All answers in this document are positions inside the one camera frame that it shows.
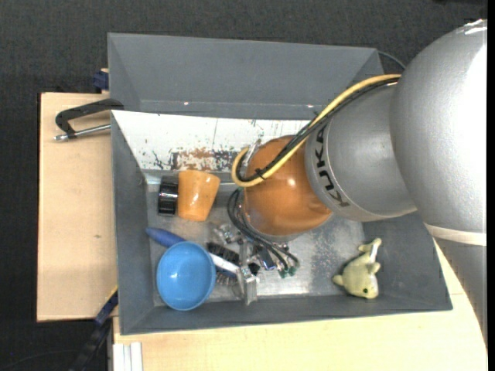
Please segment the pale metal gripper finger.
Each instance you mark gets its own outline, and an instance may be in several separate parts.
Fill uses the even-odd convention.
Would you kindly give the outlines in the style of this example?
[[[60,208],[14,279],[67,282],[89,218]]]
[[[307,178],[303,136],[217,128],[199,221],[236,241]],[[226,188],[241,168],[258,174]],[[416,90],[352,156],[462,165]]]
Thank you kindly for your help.
[[[244,279],[244,304],[250,304],[258,300],[258,280],[255,276]]]
[[[252,299],[252,273],[249,267],[237,269],[237,281],[244,299]]]

